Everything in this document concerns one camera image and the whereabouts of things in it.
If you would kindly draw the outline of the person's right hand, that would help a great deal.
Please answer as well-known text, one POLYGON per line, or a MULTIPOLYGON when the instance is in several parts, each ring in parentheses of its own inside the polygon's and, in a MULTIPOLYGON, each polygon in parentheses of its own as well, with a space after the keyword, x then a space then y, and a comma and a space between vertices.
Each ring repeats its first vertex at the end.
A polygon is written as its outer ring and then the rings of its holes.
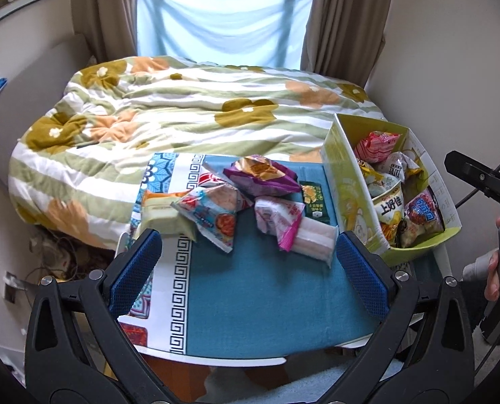
POLYGON ((470 283, 484 282, 484 296, 489 302, 496 302, 500 295, 499 249, 492 249, 468 264, 462 271, 462 280, 470 283))

